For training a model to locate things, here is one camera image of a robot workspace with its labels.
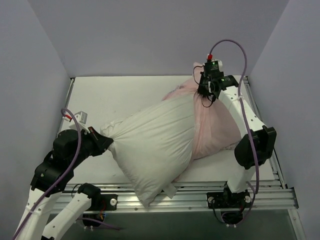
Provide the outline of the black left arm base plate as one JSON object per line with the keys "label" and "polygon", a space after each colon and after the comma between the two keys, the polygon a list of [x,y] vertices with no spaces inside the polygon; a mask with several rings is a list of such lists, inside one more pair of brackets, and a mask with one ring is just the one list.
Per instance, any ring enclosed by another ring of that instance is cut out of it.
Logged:
{"label": "black left arm base plate", "polygon": [[118,205],[117,194],[102,194],[100,197],[101,211],[115,211]]}

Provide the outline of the white pillow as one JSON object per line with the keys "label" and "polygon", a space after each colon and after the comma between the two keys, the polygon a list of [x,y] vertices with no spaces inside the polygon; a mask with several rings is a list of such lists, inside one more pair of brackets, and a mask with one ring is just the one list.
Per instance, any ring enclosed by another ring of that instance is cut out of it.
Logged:
{"label": "white pillow", "polygon": [[145,208],[161,191],[172,198],[177,191],[172,182],[192,159],[193,95],[166,99],[118,118],[101,126],[100,133],[113,140],[108,150]]}

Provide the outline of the purple Elsa print pillowcase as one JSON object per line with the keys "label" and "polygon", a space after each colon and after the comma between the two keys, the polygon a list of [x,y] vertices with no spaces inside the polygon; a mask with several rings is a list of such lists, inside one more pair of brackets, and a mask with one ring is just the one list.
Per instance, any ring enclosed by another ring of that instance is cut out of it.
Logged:
{"label": "purple Elsa print pillowcase", "polygon": [[197,92],[203,64],[194,62],[193,66],[192,77],[162,99],[193,96],[195,133],[191,159],[198,160],[221,150],[233,150],[242,138],[236,122],[223,103],[219,100],[210,102]]}

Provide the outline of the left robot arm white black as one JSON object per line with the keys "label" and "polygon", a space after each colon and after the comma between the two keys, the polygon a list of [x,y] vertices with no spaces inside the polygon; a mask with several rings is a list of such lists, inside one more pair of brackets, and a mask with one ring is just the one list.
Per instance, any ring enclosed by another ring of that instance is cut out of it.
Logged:
{"label": "left robot arm white black", "polygon": [[83,183],[73,200],[48,223],[51,211],[74,177],[74,169],[85,159],[102,155],[113,139],[102,136],[93,127],[67,129],[53,141],[53,149],[34,171],[24,213],[13,236],[17,240],[59,240],[86,210],[104,210],[101,190]]}

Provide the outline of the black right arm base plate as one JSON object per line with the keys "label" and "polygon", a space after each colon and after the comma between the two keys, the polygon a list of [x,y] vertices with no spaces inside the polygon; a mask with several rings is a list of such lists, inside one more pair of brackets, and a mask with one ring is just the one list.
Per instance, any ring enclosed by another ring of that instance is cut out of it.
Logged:
{"label": "black right arm base plate", "polygon": [[210,209],[245,209],[251,205],[252,199],[248,191],[240,193],[208,192],[207,206]]}

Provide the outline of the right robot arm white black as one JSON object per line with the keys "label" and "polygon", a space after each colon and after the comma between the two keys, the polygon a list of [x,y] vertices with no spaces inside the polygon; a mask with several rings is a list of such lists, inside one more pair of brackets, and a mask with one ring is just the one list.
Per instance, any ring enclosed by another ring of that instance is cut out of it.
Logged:
{"label": "right robot arm white black", "polygon": [[247,190],[252,177],[260,180],[259,167],[273,153],[277,132],[267,127],[254,113],[241,93],[241,84],[234,76],[225,75],[222,63],[207,57],[200,73],[197,92],[210,103],[219,100],[235,121],[241,140],[234,149],[237,171],[226,182],[228,190],[222,193],[223,203],[234,206],[240,201],[240,193]]}

